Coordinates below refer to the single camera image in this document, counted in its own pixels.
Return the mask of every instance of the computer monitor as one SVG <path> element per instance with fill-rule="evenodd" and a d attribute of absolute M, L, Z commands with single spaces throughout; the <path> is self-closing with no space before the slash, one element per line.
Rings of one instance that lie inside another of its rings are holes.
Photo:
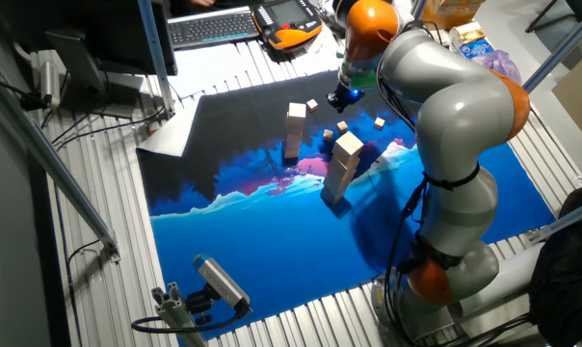
<path fill-rule="evenodd" d="M 176 75 L 166 1 L 151 5 L 167 74 Z M 0 14 L 26 51 L 58 52 L 70 74 L 63 108 L 130 108 L 143 79 L 121 73 L 156 73 L 137 0 L 0 0 Z"/>

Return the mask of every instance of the wall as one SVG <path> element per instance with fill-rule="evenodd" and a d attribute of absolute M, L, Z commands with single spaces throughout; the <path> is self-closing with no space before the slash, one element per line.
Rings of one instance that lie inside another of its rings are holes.
<path fill-rule="evenodd" d="M 27 89 L 3 40 L 0 31 L 0 67 L 16 87 Z M 32 164 L 23 144 L 0 124 L 0 347 L 52 345 L 30 181 L 40 167 Z"/>

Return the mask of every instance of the monitor stand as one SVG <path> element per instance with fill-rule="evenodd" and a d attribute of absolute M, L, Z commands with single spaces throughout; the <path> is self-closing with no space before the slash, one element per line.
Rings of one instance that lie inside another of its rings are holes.
<path fill-rule="evenodd" d="M 47 37 L 58 52 L 70 75 L 60 107 L 83 113 L 132 118 L 144 78 L 98 70 L 84 43 L 85 35 L 69 30 L 50 30 Z M 163 105 L 161 96 L 154 96 L 154 105 Z"/>

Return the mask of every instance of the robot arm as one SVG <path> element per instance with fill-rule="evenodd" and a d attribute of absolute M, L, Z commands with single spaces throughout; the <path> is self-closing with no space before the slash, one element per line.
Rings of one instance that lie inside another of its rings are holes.
<path fill-rule="evenodd" d="M 347 51 L 338 88 L 329 99 L 342 111 L 353 103 L 345 104 L 346 93 L 359 89 L 361 94 L 379 82 L 397 102 L 421 105 L 414 131 L 429 183 L 427 208 L 416 234 L 414 265 L 401 279 L 401 313 L 415 316 L 411 322 L 422 322 L 407 326 L 411 337 L 418 338 L 430 331 L 418 316 L 477 293 L 498 274 L 495 254 L 479 241 L 495 215 L 496 183 L 477 160 L 484 150 L 517 134 L 530 103 L 519 85 L 448 51 L 424 31 L 400 33 L 396 12 L 386 11 L 384 5 L 391 8 L 381 0 L 347 6 Z M 386 14 L 373 16 L 371 10 L 378 7 Z M 370 25 L 358 23 L 356 17 L 368 18 Z M 372 80 L 365 78 L 371 73 Z"/>

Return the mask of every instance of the plastic bag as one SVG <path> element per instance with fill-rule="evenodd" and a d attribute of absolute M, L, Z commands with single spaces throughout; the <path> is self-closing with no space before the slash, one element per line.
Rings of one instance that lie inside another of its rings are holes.
<path fill-rule="evenodd" d="M 510 59 L 510 55 L 502 50 L 495 50 L 494 52 L 486 53 L 473 57 L 471 61 L 495 70 L 507 77 L 510 77 L 514 82 L 521 84 L 522 77 L 520 71 L 514 62 Z"/>

